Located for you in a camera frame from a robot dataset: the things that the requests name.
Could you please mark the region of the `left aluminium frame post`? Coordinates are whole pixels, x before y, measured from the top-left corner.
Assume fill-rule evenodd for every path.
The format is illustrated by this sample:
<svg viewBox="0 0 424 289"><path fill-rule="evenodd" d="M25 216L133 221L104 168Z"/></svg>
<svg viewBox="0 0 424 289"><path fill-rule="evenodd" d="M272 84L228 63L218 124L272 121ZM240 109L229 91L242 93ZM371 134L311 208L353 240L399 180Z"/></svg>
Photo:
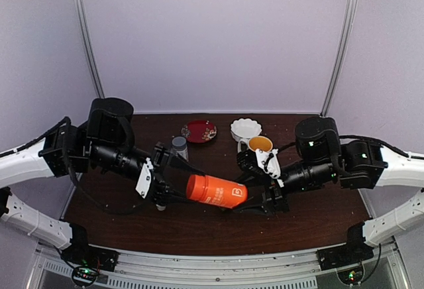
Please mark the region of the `left aluminium frame post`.
<svg viewBox="0 0 424 289"><path fill-rule="evenodd" d="M96 98L105 99L105 91L103 89L103 84L99 75L99 70L97 67L97 62L95 59L95 54L93 50L93 45L91 42L91 37L89 33L89 27L87 22L87 17L85 13L85 7L83 0L74 0L76 13L79 21L79 29L81 32L81 38L83 42L83 51L87 60L87 65L89 69L89 76L93 84L93 88L96 94Z"/></svg>

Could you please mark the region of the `orange pill bottle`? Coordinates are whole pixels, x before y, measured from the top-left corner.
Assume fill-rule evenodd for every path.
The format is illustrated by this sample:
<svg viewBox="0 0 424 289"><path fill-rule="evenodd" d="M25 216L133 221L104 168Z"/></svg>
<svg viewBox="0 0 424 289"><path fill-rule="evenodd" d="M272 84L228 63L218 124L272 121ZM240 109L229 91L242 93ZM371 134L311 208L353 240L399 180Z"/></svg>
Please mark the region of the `orange pill bottle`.
<svg viewBox="0 0 424 289"><path fill-rule="evenodd" d="M188 179L185 195L195 202L233 209L248 199L248 189L233 181L193 174Z"/></svg>

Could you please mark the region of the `aluminium frame post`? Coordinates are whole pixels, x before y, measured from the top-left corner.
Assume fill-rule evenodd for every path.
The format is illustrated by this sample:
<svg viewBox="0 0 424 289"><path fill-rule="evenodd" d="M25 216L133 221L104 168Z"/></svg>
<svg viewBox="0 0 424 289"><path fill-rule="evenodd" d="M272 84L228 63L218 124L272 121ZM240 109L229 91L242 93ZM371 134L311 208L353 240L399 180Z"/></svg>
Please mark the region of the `aluminium frame post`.
<svg viewBox="0 0 424 289"><path fill-rule="evenodd" d="M337 52L335 56L335 62L331 72L331 78L327 88L323 106L320 112L320 116L322 117L327 116L329 114L331 103L335 96L337 84L343 69L343 63L344 63L347 48L348 48L348 42L349 42L352 28L354 25L357 5L358 5L358 0L346 0L343 25L342 25L341 35L339 38L339 44L338 44Z"/></svg>
<svg viewBox="0 0 424 289"><path fill-rule="evenodd" d="M99 70L97 67L97 62L95 59L95 54L93 50L93 45L91 42L91 37L89 33L89 27L87 22L87 17L85 13L85 7L83 0L74 0L76 13L79 21L79 29L81 32L81 38L83 42L83 51L87 60L87 65L89 69L89 76L93 84L93 88L96 94L96 98L105 99L105 91L103 89L103 84L99 75Z"/></svg>

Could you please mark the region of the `white scalloped bowl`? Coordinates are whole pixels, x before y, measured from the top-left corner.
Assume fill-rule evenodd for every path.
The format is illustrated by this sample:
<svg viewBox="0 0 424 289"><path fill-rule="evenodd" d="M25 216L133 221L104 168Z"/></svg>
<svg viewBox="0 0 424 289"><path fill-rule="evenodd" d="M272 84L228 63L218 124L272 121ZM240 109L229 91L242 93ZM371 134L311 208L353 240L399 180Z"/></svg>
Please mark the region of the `white scalloped bowl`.
<svg viewBox="0 0 424 289"><path fill-rule="evenodd" d="M250 139L262 132L262 125L250 118L240 118L231 123L231 136L239 142L241 139Z"/></svg>

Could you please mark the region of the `red floral plate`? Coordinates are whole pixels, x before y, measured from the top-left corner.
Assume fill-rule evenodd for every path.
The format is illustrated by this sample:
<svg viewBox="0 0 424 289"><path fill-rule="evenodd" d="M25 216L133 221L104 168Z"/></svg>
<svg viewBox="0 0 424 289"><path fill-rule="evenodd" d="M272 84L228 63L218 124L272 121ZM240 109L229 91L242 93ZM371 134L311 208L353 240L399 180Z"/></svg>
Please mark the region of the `red floral plate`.
<svg viewBox="0 0 424 289"><path fill-rule="evenodd" d="M209 120L194 120L182 127L181 134L190 143L207 143L217 136L217 128Z"/></svg>

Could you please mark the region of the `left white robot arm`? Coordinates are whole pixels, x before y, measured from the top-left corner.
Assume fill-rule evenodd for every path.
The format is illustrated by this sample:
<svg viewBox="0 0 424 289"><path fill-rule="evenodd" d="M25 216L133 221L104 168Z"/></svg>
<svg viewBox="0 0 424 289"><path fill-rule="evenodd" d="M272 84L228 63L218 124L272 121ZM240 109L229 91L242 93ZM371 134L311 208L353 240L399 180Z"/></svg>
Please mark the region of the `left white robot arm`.
<svg viewBox="0 0 424 289"><path fill-rule="evenodd" d="M13 184L69 176L78 186L78 174L100 167L103 172L134 181L138 195L158 207L186 202L186 197L165 181L164 170L169 166L191 174L203 172L162 144L151 153L138 149L131 127L133 113L133 106L124 99L94 99L82 125L75 127L69 117L64 117L29 143L2 152L1 220L61 251L69 251L81 265L89 265L95 260L95 250L88 244L87 231L25 204L11 191Z"/></svg>

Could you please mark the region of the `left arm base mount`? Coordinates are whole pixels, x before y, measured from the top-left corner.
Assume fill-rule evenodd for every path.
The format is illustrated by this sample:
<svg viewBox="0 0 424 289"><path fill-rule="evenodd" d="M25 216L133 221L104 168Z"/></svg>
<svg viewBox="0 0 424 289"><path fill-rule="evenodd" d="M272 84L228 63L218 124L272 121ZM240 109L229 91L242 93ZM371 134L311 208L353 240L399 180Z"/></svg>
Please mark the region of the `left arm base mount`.
<svg viewBox="0 0 424 289"><path fill-rule="evenodd" d="M60 251L61 257L71 263L113 272L118 262L119 253L91 245L71 244Z"/></svg>

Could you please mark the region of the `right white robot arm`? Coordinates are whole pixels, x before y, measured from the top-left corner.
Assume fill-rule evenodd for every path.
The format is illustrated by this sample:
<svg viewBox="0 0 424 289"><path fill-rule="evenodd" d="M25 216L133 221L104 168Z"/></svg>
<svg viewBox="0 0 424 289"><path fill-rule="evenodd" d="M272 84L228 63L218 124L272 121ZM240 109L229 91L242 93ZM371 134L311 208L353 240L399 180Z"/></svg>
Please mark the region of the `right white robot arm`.
<svg viewBox="0 0 424 289"><path fill-rule="evenodd" d="M275 214L287 211L286 196L319 190L327 182L351 190L384 186L423 187L423 155L385 141L339 135L331 117L310 117L295 127L295 140L267 152L242 149L237 154L242 185L262 187L233 211Z"/></svg>

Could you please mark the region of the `front aluminium rail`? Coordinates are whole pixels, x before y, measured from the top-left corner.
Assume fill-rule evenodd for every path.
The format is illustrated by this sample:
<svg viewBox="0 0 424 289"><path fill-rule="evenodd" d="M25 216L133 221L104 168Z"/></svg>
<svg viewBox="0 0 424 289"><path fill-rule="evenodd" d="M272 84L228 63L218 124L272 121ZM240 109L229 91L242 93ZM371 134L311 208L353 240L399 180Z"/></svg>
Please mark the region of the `front aluminium rail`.
<svg viewBox="0 0 424 289"><path fill-rule="evenodd" d="M318 249L233 256L162 255L119 249L113 271L92 288L350 288L343 276L363 269L357 288L411 288L394 240L364 262L324 270Z"/></svg>

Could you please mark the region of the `grey-capped orange label bottle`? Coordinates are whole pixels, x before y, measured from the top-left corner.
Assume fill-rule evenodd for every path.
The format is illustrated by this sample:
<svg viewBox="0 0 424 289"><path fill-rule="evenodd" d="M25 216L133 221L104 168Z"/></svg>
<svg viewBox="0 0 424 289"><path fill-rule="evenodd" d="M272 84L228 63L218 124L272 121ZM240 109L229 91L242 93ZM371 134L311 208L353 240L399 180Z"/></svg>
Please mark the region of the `grey-capped orange label bottle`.
<svg viewBox="0 0 424 289"><path fill-rule="evenodd" d="M185 137L174 137L171 141L172 148L186 161L189 160L188 157L188 147Z"/></svg>

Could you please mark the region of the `right aluminium frame post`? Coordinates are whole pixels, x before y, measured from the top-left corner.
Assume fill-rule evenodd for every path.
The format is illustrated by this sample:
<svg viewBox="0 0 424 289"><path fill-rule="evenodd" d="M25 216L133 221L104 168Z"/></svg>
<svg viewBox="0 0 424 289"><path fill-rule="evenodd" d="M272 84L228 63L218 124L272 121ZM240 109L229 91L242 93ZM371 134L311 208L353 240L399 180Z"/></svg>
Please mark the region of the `right aluminium frame post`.
<svg viewBox="0 0 424 289"><path fill-rule="evenodd" d="M331 78L327 88L323 106L320 112L320 116L322 117L327 116L329 114L331 103L335 96L337 84L343 69L343 63L344 63L347 48L348 48L348 42L349 42L352 28L354 25L357 5L358 5L358 0L346 0L343 25L342 25L341 35L339 38L339 44L338 44L337 52L335 56L335 62L331 72Z"/></svg>

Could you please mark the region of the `patterned mug orange inside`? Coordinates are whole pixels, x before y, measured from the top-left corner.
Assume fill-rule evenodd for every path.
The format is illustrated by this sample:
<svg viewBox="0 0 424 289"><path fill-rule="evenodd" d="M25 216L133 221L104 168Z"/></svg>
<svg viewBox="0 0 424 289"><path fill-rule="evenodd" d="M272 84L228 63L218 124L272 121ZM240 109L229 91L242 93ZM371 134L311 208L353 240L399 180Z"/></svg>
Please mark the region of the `patterned mug orange inside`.
<svg viewBox="0 0 424 289"><path fill-rule="evenodd" d="M273 142L264 136L256 136L252 138L242 138L237 145L237 152L242 152L242 145L245 145L247 149L255 152L257 149L264 152L270 152L273 148Z"/></svg>

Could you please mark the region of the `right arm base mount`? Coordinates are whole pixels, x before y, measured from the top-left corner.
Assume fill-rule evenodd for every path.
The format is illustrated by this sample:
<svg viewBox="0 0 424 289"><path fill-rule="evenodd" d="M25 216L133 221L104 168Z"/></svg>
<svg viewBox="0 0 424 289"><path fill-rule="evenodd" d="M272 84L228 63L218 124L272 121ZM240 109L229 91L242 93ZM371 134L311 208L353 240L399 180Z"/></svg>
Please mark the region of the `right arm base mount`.
<svg viewBox="0 0 424 289"><path fill-rule="evenodd" d="M317 258L321 270L330 270L358 264L364 260L372 259L373 257L373 248L365 244L344 244L317 251Z"/></svg>

